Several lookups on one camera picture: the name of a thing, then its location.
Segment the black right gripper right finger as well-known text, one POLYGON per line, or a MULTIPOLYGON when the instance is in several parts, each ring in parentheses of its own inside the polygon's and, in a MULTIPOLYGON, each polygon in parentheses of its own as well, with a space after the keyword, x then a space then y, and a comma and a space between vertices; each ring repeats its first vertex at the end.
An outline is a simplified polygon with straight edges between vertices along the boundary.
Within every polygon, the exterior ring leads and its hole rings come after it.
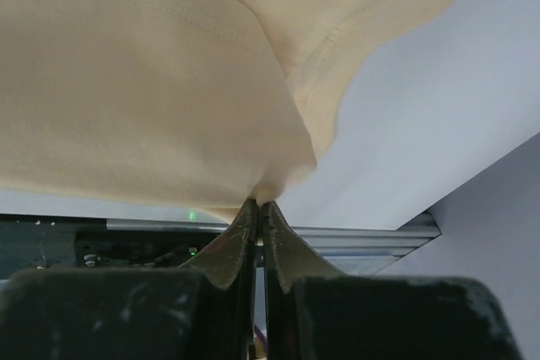
POLYGON ((518 359, 497 298, 462 277, 354 277, 262 207, 271 359, 518 359))

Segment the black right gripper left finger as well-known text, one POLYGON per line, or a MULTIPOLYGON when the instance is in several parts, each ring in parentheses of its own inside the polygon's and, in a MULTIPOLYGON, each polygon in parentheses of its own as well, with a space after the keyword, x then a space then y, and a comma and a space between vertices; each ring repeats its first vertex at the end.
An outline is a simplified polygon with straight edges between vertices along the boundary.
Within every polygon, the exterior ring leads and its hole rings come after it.
POLYGON ((1 293, 4 359, 246 359, 258 205, 176 268, 33 270, 1 293))

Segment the cream yellow t shirt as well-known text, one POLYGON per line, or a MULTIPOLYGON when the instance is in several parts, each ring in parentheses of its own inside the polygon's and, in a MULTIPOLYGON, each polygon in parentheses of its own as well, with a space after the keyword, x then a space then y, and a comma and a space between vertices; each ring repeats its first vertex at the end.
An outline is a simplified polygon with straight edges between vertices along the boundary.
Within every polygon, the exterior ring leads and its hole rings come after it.
POLYGON ((1 0, 1 186, 198 208, 279 197, 353 75, 454 0, 1 0))

